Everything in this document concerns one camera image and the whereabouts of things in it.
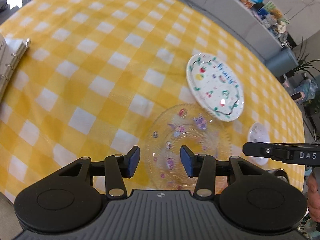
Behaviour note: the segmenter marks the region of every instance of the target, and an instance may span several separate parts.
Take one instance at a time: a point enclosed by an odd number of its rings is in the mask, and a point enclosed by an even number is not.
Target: green leaf
[[[301,55],[301,58],[300,58],[300,59],[302,59],[302,58],[303,58],[303,56],[304,56],[304,54],[305,54],[305,52],[306,52],[307,42],[308,42],[308,40],[306,40],[306,42],[305,42],[304,50],[303,50],[303,53],[302,53],[302,55]]]
[[[300,57],[300,55],[301,55],[302,45],[303,45],[303,37],[301,38],[300,52],[299,52],[299,56],[297,57],[297,60],[299,59],[299,57]]]
[[[319,70],[319,69],[317,69],[317,68],[315,68],[315,67],[310,67],[310,68],[314,68],[316,71],[320,72],[320,70]]]
[[[302,59],[303,61],[306,61],[306,58],[309,56],[310,53],[308,53],[307,55],[305,55],[305,57]]]
[[[300,66],[299,70],[302,69],[302,68],[305,68],[305,67],[312,67],[313,65],[311,64],[303,64]]]

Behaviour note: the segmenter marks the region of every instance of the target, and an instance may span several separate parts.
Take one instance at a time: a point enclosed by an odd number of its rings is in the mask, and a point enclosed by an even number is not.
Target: metal screw
[[[14,70],[13,66],[10,63],[7,63],[5,66],[11,68],[12,70]]]
[[[124,190],[120,188],[113,188],[109,190],[109,195],[112,197],[120,197],[124,194]]]
[[[1,77],[5,78],[7,81],[9,81],[9,79],[7,78],[6,75],[2,74]]]
[[[196,193],[200,197],[209,197],[212,195],[212,191],[207,188],[198,189]]]

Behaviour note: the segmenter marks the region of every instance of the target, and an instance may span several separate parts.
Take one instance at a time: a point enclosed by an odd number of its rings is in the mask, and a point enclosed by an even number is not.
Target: glass plate
[[[230,140],[222,121],[213,118],[193,104],[173,106],[152,124],[141,158],[148,164],[153,186],[158,190],[194,190],[197,178],[189,178],[180,161],[180,147],[187,145],[194,154],[213,155],[229,160]],[[217,177],[216,192],[227,186],[226,179]]]

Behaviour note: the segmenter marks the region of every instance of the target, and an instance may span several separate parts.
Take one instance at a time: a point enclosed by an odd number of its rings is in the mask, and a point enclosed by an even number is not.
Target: human hand
[[[320,195],[318,183],[313,173],[308,178],[307,186],[309,215],[313,221],[320,222]]]

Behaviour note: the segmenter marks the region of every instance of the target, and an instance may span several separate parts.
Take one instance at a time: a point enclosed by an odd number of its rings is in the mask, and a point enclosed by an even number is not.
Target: table
[[[239,0],[188,0],[186,3],[200,13],[211,14],[215,22],[241,41],[262,62],[281,51],[279,40]]]
[[[304,142],[301,112],[258,59],[229,33],[176,0],[33,0],[0,26],[32,44],[0,109],[0,191],[11,201],[71,161],[125,154],[165,109],[195,103],[185,78],[189,58],[217,55],[244,86],[244,112],[225,123],[241,153],[259,121],[272,142]],[[284,168],[302,189],[304,167]],[[140,160],[127,188],[148,188]],[[94,186],[103,191],[104,180]]]

